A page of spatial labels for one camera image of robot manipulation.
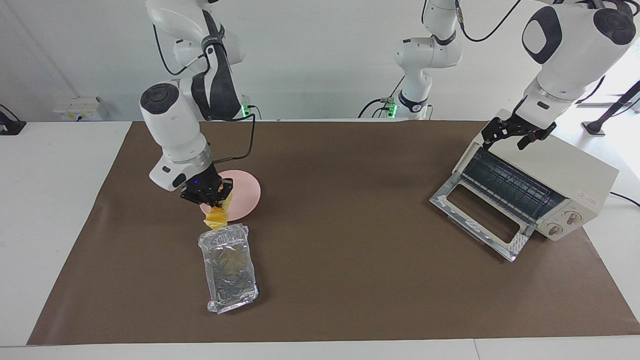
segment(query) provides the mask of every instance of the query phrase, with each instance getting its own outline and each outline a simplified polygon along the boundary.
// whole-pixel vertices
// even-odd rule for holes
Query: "white wall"
[[[2,2],[71,87],[82,96],[100,96],[115,120],[141,119],[140,93],[168,78],[143,1]],[[468,32],[486,34],[511,4],[465,1]],[[432,72],[435,118],[488,119],[519,101],[539,69],[522,49],[520,35],[541,5],[523,2],[488,41],[463,40],[457,67]],[[245,61],[234,66],[236,87],[272,119],[355,117],[369,100],[388,95],[402,76],[393,58],[395,44],[429,36],[421,11],[422,0],[221,0],[216,5],[216,16],[241,37],[246,52]],[[28,120],[51,120],[50,99],[56,87],[65,86],[44,79],[36,61],[27,59],[30,49],[6,26],[0,31],[0,101]],[[172,40],[162,40],[176,69]]]

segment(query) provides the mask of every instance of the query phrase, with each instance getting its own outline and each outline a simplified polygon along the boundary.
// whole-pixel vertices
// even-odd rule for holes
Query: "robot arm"
[[[397,116],[423,119],[431,85],[428,69],[453,67],[460,62],[462,47],[456,38],[455,0],[429,0],[422,14],[429,38],[409,38],[396,47],[396,63],[404,70],[403,89],[398,93]]]
[[[539,0],[554,3],[552,0]],[[627,51],[636,35],[632,12],[623,1],[545,6],[527,23],[522,43],[542,69],[509,119],[494,118],[483,129],[484,147],[523,136],[520,150],[544,140],[555,120],[587,87],[598,81]]]
[[[175,53],[203,54],[207,67],[192,78],[151,86],[140,99],[147,127],[163,150],[162,158],[149,174],[151,180],[168,191],[182,188],[182,198],[211,206],[227,198],[233,182],[218,175],[209,144],[200,132],[197,113],[205,120],[231,120],[242,110],[228,54],[232,54],[234,63],[240,62],[243,55],[239,50],[228,51],[225,28],[206,10],[216,1],[146,1],[154,25],[181,40],[176,43]],[[237,38],[231,42],[237,44]]]

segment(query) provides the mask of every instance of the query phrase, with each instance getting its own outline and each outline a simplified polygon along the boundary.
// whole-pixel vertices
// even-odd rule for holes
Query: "brown table mat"
[[[257,124],[253,154],[218,170],[262,185],[243,220],[260,296],[214,315],[204,216],[151,183],[161,151],[134,123],[29,344],[640,334],[584,231],[511,264],[429,203],[482,125]],[[249,124],[202,129],[216,155],[246,151]]]

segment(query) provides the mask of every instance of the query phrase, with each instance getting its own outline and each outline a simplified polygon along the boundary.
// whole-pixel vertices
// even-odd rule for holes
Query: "wire rack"
[[[469,161],[462,178],[500,207],[527,222],[537,221],[565,200],[483,148],[479,148]]]

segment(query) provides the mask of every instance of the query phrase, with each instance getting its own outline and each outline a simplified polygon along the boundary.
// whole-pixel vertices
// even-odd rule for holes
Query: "round plate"
[[[229,221],[240,220],[249,215],[260,201],[260,183],[251,174],[240,170],[229,170],[220,173],[223,179],[233,179],[234,188],[231,190],[233,198],[229,204]],[[208,214],[211,207],[201,204],[200,209]]]

